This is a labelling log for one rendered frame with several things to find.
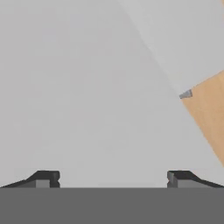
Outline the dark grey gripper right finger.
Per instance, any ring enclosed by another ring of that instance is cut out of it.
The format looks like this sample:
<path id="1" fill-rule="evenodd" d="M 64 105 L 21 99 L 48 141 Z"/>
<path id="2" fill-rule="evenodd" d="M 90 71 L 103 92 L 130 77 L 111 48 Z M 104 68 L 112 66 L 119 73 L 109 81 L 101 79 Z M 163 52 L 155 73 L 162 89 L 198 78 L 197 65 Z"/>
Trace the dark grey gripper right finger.
<path id="1" fill-rule="evenodd" d="M 199 178 L 191 171 L 168 171 L 168 188 L 224 188 L 219 185 Z"/>

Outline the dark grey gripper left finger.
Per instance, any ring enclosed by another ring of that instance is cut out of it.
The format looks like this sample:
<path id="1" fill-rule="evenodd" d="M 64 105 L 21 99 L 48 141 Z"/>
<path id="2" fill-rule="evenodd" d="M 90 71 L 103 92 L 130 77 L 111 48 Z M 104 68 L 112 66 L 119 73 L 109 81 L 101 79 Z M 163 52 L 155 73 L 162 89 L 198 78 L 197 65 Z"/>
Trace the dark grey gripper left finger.
<path id="1" fill-rule="evenodd" d="M 29 178 L 4 185 L 3 188 L 60 188 L 59 171 L 36 171 Z"/>

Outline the light grey counter cabinet front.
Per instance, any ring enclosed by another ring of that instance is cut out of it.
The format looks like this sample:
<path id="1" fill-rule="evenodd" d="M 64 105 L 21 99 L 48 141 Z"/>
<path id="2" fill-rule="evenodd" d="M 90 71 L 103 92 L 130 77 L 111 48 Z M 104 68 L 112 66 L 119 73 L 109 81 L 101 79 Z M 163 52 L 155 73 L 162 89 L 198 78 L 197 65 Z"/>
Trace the light grey counter cabinet front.
<path id="1" fill-rule="evenodd" d="M 117 0 L 178 94 L 224 71 L 223 0 Z"/>

